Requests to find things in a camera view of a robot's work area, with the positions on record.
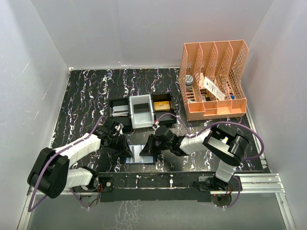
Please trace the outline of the white VIP card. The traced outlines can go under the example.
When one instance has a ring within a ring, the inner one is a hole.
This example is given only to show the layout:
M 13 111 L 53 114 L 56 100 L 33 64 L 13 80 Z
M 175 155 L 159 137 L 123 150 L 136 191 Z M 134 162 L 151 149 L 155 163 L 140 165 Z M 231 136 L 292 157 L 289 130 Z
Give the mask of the white VIP card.
M 129 107 L 128 105 L 119 105 L 113 106 L 112 108 L 112 116 L 128 116 L 129 115 Z

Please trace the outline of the silver card with stripe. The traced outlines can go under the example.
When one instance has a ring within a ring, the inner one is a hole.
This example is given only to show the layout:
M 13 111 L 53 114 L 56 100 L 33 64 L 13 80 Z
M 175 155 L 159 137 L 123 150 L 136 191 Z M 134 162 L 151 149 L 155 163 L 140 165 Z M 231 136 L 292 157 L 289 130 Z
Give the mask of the silver card with stripe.
M 145 145 L 129 145 L 129 148 L 133 154 L 133 157 L 126 158 L 126 164 L 143 164 L 146 161 L 146 158 L 140 156 L 139 153 L 144 148 Z

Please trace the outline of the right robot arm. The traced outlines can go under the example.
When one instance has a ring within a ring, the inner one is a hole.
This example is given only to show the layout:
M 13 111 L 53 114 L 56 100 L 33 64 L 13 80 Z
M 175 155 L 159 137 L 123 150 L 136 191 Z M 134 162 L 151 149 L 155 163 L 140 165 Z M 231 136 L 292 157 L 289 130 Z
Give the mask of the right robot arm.
M 140 156 L 157 157 L 163 150 L 176 156 L 188 156 L 197 151 L 209 150 L 220 159 L 213 177 L 198 182 L 199 187 L 208 190 L 227 190 L 231 177 L 242 162 L 249 140 L 228 127 L 218 124 L 201 134 L 177 136 L 166 126 L 157 126 L 148 137 Z

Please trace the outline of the white plastic bin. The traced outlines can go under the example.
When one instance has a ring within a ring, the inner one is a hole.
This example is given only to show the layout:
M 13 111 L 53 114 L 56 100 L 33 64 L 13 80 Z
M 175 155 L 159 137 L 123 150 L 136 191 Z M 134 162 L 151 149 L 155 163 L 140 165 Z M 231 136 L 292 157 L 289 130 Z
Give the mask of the white plastic bin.
M 154 109 L 150 94 L 129 97 L 130 116 L 133 129 L 151 127 Z

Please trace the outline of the black tray with gold card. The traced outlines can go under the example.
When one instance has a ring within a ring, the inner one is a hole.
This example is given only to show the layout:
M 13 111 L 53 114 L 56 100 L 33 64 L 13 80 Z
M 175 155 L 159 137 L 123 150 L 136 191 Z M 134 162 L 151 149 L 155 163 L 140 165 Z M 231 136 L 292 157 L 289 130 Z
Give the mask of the black tray with gold card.
M 159 120 L 159 125 L 171 127 L 177 122 L 176 109 L 173 96 L 170 92 L 154 93 L 151 95 L 154 119 Z

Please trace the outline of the blue card holder wallet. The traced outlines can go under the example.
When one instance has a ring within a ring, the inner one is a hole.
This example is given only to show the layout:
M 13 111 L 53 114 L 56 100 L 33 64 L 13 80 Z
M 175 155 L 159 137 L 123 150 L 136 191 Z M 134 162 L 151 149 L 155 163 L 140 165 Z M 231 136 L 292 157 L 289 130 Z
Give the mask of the blue card holder wallet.
M 125 164 L 155 164 L 157 158 L 152 156 L 141 156 L 140 152 L 143 150 L 145 145 L 129 145 L 131 152 L 133 153 L 132 158 L 125 158 Z

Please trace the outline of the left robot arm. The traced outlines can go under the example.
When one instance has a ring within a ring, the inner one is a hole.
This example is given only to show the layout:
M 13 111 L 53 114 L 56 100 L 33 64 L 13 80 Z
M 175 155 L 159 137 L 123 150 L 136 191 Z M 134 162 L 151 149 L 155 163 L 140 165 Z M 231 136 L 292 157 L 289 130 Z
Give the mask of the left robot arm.
M 96 124 L 93 130 L 79 139 L 57 149 L 44 148 L 40 151 L 27 183 L 37 188 L 49 198 L 56 198 L 63 190 L 82 186 L 94 191 L 99 186 L 95 170 L 83 166 L 72 169 L 78 160 L 101 148 L 109 148 L 117 157 L 133 157 L 123 125 L 107 119 L 102 125 Z

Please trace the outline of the orange desk file organizer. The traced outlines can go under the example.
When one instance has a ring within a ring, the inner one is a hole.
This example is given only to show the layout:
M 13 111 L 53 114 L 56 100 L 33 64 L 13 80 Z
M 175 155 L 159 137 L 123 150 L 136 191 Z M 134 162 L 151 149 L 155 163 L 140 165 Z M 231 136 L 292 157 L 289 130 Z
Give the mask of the orange desk file organizer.
M 179 85 L 188 121 L 242 117 L 247 99 L 241 77 L 248 56 L 244 40 L 185 43 L 179 72 Z M 191 90 L 185 88 L 185 76 L 192 75 Z M 225 94 L 217 100 L 204 88 L 208 77 Z

